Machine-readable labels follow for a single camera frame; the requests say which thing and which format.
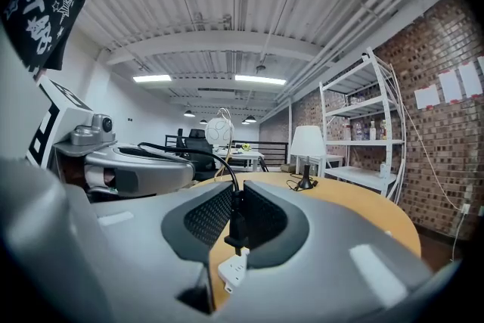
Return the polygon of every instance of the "white lamp shade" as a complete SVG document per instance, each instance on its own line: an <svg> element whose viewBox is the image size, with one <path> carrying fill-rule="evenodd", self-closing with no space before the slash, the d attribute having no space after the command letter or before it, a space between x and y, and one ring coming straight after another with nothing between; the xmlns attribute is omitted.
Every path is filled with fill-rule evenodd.
<svg viewBox="0 0 484 323"><path fill-rule="evenodd" d="M323 135L318 126L298 126L290 154L300 157L320 157L325 154Z"/></svg>
<svg viewBox="0 0 484 323"><path fill-rule="evenodd" d="M226 146L230 141L230 128L232 127L232 136L234 135L234 125L230 125L227 119L216 117L211 119L205 127L206 140L214 145Z"/></svg>

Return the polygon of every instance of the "black t-shirt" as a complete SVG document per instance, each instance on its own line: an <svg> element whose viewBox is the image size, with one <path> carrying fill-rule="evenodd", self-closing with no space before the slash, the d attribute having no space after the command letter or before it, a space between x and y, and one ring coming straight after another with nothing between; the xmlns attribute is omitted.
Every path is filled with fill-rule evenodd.
<svg viewBox="0 0 484 323"><path fill-rule="evenodd" d="M2 22L29 71L62 69L67 38L85 0L9 0Z"/></svg>

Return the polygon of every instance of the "white desk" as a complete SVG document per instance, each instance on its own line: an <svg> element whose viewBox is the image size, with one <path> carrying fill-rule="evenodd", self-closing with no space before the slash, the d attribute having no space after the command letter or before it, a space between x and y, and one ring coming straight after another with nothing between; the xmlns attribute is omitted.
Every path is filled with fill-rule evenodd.
<svg viewBox="0 0 484 323"><path fill-rule="evenodd" d="M227 157L227 150L218 150L215 152L215 155L221 158L226 158ZM234 160L248 160L252 162L252 171L257 172L257 169L259 167L259 158L264 158L264 155L262 155L260 152L256 151L242 151L240 154L231 154L230 158ZM216 161L216 167L220 168L220 162Z"/></svg>
<svg viewBox="0 0 484 323"><path fill-rule="evenodd" d="M306 162L307 157L296 156L296 174L299 175L299 167ZM330 162L338 162L338 167L343 166L343 157L339 155L324 155L323 157L310 157L309 163L310 164L317 164L318 165L318 176L321 177L323 172L323 159L326 159L326 163L329 164Z"/></svg>

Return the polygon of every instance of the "fluorescent light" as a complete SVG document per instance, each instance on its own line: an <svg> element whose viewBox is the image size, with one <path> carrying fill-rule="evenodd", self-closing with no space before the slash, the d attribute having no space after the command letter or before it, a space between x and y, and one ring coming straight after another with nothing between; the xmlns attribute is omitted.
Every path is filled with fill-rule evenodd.
<svg viewBox="0 0 484 323"><path fill-rule="evenodd" d="M171 81L172 78L168 74L163 74L161 76L141 76L141 77L133 77L135 82L162 82L162 81Z"/></svg>
<svg viewBox="0 0 484 323"><path fill-rule="evenodd" d="M285 79L265 78L265 77L255 77L255 76L241 76L240 74L235 75L235 81L261 82L264 84L275 84L275 85L284 85L286 83Z"/></svg>

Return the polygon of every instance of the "lamp base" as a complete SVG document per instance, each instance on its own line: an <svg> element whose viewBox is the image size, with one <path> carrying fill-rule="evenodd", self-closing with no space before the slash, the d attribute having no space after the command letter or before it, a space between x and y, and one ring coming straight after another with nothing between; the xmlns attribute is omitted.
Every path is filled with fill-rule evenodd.
<svg viewBox="0 0 484 323"><path fill-rule="evenodd" d="M309 164L304 165L304 174L302 174L302 179L297 184L297 187L301 190L309 190L314 187L309 178Z"/></svg>

